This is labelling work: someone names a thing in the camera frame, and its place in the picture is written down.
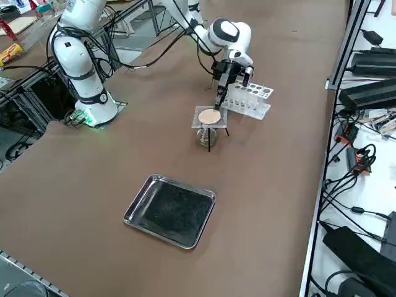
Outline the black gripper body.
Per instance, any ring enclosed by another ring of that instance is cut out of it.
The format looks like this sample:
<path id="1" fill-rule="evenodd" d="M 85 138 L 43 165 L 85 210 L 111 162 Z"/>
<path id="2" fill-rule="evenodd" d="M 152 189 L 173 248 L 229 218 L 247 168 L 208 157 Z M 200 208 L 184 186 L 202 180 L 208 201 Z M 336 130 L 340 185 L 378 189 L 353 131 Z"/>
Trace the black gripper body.
<path id="1" fill-rule="evenodd" d="M 222 74 L 226 74 L 228 81 L 235 81 L 238 76 L 244 75 L 245 67 L 231 60 L 214 61 L 212 72 L 215 80 L 220 80 Z"/>

